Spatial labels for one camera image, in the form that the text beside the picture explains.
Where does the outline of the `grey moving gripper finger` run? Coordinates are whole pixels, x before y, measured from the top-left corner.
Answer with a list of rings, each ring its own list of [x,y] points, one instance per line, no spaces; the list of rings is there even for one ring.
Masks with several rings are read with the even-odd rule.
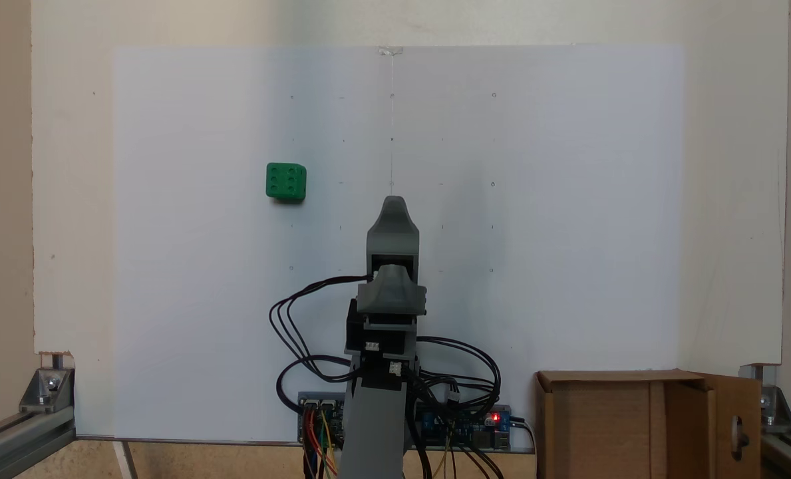
[[[359,313],[426,315],[426,287],[416,284],[402,265],[383,265],[357,294]]]

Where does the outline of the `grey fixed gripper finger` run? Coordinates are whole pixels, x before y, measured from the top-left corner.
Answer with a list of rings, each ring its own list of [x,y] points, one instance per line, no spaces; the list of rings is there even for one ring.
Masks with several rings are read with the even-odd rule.
[[[407,255],[417,257],[420,251],[418,227],[408,214],[401,196],[387,196],[377,220],[366,236],[366,253],[371,255]]]

